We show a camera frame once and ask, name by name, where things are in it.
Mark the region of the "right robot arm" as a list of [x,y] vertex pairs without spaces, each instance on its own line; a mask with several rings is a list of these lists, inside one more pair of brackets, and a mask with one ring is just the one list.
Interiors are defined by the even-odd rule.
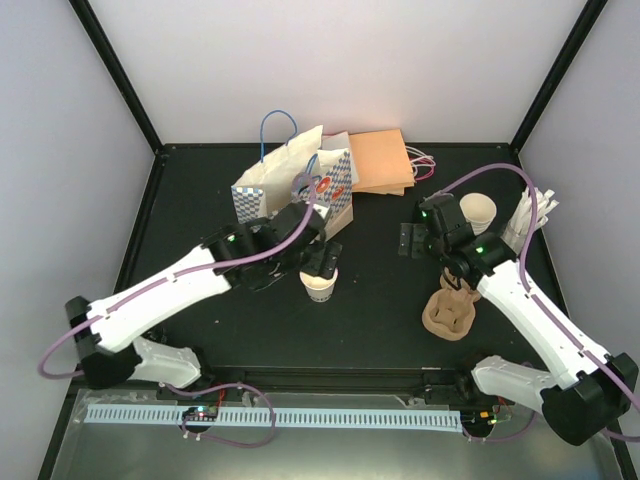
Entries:
[[497,235],[477,235],[451,194],[416,203],[401,226],[399,253],[432,255],[441,287],[428,300],[424,327],[456,341],[475,318],[479,299],[489,301],[533,347],[545,367],[488,356],[454,379],[457,396],[479,402],[486,395],[512,400],[541,414],[565,442],[579,446],[638,406],[639,367],[626,353],[611,355],[589,338],[528,276],[513,250]]

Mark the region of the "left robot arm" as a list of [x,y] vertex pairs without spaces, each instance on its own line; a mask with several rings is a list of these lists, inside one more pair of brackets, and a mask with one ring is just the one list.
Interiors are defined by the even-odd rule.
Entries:
[[169,384],[207,397],[215,376],[190,347],[171,347],[145,333],[176,313],[236,287],[263,290],[291,272],[333,277],[340,244],[328,239],[329,207],[290,203],[272,218],[231,224],[139,284],[102,300],[78,296],[66,313],[76,328],[81,369],[92,389],[128,380]]

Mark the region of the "brown cardboard cup carrier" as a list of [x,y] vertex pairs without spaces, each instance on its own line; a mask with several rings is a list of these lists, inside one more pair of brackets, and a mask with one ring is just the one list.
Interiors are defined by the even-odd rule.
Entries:
[[475,315],[475,303],[481,295],[462,280],[460,289],[452,284],[458,280],[445,269],[440,276],[441,288],[431,295],[422,312],[422,324],[431,334],[447,341],[459,341],[470,331]]

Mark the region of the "white paper cup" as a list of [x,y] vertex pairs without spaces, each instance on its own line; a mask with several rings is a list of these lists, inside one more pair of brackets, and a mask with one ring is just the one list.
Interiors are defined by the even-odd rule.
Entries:
[[303,284],[309,298],[317,303],[328,301],[335,287],[338,278],[338,269],[335,269],[329,279],[321,276],[312,276],[304,272],[299,273],[299,278]]

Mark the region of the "blue checkered paper bag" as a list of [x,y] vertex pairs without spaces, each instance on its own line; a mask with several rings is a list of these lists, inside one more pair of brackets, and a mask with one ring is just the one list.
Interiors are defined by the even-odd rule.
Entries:
[[279,147],[266,151],[260,140],[260,159],[231,186],[239,222],[272,217],[292,201],[308,200],[309,186],[295,179],[311,178],[319,207],[326,207],[326,236],[332,238],[354,220],[352,187],[358,182],[347,132],[325,135],[318,125],[293,134]]

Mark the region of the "stack of paper cups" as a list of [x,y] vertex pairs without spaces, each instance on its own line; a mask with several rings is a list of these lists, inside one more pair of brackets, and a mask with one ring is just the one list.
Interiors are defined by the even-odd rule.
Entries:
[[485,232],[497,215],[497,206],[487,195],[469,193],[459,201],[462,213],[476,236]]

